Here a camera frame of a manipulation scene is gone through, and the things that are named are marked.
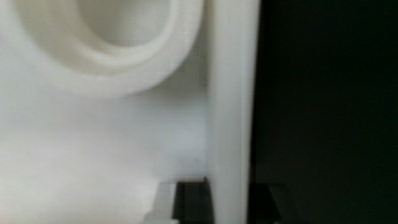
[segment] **white panel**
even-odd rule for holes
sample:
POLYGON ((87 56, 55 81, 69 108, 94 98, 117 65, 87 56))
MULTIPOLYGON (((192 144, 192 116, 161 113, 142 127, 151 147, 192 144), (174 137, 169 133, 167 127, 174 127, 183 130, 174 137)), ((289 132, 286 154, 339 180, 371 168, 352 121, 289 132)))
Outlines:
POLYGON ((216 224, 247 223, 257 0, 209 1, 211 148, 216 224))

